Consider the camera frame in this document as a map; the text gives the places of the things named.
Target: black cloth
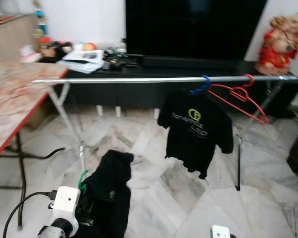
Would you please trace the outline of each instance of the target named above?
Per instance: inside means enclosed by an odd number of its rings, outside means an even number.
[[[109,150],[96,171],[82,184],[87,185],[83,205],[93,203],[90,218],[94,227],[79,226],[76,238],[123,238],[128,223],[131,193],[126,182],[131,178],[134,156]]]
[[[201,179],[207,176],[216,145],[222,153],[233,151],[232,121],[205,93],[169,93],[158,124],[170,127],[165,157],[182,160],[189,172],[201,172]]]

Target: red table edge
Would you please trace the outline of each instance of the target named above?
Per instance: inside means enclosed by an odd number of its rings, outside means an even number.
[[[64,73],[59,77],[59,78],[63,78],[67,72],[69,71],[69,69],[66,69],[64,71]],[[2,144],[2,146],[0,147],[0,154],[1,152],[5,149],[5,147],[10,143],[10,141],[12,140],[12,138],[14,138],[14,136],[16,135],[16,133],[24,126],[24,124],[28,121],[28,119],[30,118],[30,116],[33,115],[33,113],[38,109],[38,107],[42,104],[42,102],[47,98],[48,93],[46,93],[39,101],[38,103],[30,110],[30,112],[28,113],[28,115],[21,121],[21,123],[17,126],[17,128],[12,132],[12,134],[5,140],[5,142]]]

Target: marble table top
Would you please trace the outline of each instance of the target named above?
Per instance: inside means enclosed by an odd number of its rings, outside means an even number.
[[[66,72],[60,64],[0,62],[0,153],[47,97],[47,87],[32,81]]]

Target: red hanger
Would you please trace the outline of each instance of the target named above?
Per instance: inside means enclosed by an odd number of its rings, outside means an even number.
[[[241,87],[232,87],[232,88],[225,86],[225,85],[221,85],[221,84],[211,84],[208,89],[208,92],[211,93],[212,95],[216,96],[217,98],[221,99],[222,101],[226,102],[230,106],[232,106],[232,107],[238,109],[239,111],[245,113],[246,115],[254,118],[255,120],[259,121],[260,123],[268,123],[269,120],[266,117],[266,114],[264,113],[263,109],[261,109],[261,107],[248,96],[248,92],[245,90],[245,88],[251,87],[254,84],[255,80],[254,80],[253,76],[250,74],[245,74],[245,76],[249,77],[249,79],[250,79],[250,82],[248,84],[244,84]],[[224,99],[221,96],[217,95],[216,93],[212,92],[211,90],[213,87],[227,88],[229,90],[230,94],[232,94],[234,97],[241,100],[242,102],[246,103],[246,102],[250,101],[252,104],[254,104],[257,107],[257,109],[261,112],[262,115],[257,118],[255,116],[253,116],[252,114],[244,111],[243,109],[237,107],[236,105],[230,103],[226,99]]]

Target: blue hanger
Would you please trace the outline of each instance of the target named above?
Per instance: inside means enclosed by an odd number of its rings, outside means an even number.
[[[211,85],[211,80],[209,79],[209,77],[205,76],[205,75],[201,75],[202,78],[205,78],[207,80],[207,83],[205,85],[203,85],[201,88],[195,89],[193,91],[190,90],[190,93],[192,94],[199,94],[202,93],[204,90],[208,89]]]

